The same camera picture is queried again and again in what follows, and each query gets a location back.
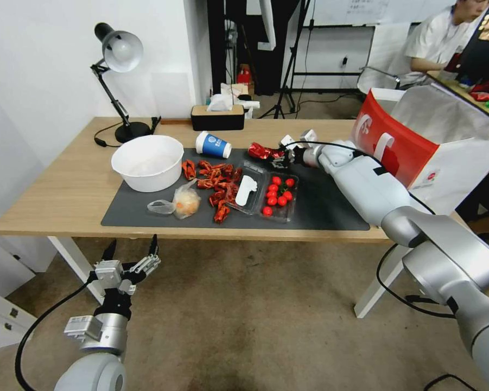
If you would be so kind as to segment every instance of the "red crayfish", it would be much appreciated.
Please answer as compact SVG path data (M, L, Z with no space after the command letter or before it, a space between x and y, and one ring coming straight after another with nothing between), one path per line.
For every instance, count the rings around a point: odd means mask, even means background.
M185 161L182 167L186 179L192 180L196 177L193 161ZM213 219L220 224L230 213L230 208L226 203L235 202L235 197L239 191L237 183L243 175L243 169L234 170L233 165L224 163L212 166L206 160L200 160L197 167L199 168L199 175L204 176L203 179L197 181L197 187L199 189L214 189L214 193L209 197L208 202L212 207L217 208Z

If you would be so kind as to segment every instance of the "computer monitor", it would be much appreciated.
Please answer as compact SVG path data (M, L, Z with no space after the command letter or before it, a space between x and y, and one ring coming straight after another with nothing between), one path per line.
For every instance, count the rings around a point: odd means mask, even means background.
M489 80L489 8L461 54L459 64L459 78L466 75L472 82Z

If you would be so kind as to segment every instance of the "red and white bag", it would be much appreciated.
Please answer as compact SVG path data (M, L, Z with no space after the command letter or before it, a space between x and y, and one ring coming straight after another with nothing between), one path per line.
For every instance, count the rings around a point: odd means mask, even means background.
M351 140L437 213L452 213L489 172L488 115L433 86L372 89Z

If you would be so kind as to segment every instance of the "gray carpet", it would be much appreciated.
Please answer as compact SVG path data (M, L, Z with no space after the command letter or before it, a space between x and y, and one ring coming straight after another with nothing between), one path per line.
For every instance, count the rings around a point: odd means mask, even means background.
M97 260L108 239L80 239ZM365 319L352 307L388 245L162 240L163 262L133 299L125 365L128 390L421 390L452 372L480 390L480 376L449 319L384 297ZM121 240L117 257L138 260L148 241ZM35 315L79 286L57 256L9 299ZM403 275L400 293L416 292ZM80 354L62 335L90 314L83 293L44 321L28 343L24 372L50 390ZM0 349L0 391L19 389L15 346ZM438 391L462 390L446 381Z

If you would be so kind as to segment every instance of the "desk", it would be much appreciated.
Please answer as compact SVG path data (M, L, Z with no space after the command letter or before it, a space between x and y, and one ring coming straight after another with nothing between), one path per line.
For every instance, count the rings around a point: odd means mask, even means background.
M139 121L150 123L148 118ZM330 241L384 242L386 235L380 228L369 231L313 231L313 230L254 230L221 228L149 228L102 226L105 211L122 183L121 177L110 165L113 148L102 148L93 141L94 133L118 122L116 118L94 118L71 142L62 154L43 172L20 199L0 218L0 235L47 236L62 257L82 281L86 281L92 267L72 237L129 237L144 238L157 234L159 238L176 239L232 239L257 241ZM235 148L247 148L251 141L275 146L285 135L296 137L307 129L315 129L322 140L346 140L354 121L247 119L244 130L213 132L232 143ZM198 133L191 125L160 125L156 133L170 135L185 147L193 147ZM109 143L113 131L103 133ZM390 284L402 270L401 252L389 257L382 277ZM95 298L103 302L103 289L95 281L89 285ZM376 280L357 305L357 314L363 317L382 296L383 289Z
M440 87L440 89L450 92L453 95L463 99L468 104L474 106L475 108L481 110L485 114L489 114L489 108L485 106L485 102L478 102L470 94L460 87L459 83L456 80L445 81L438 78L440 72L439 71L430 71L427 72L427 75L434 80L434 84Z

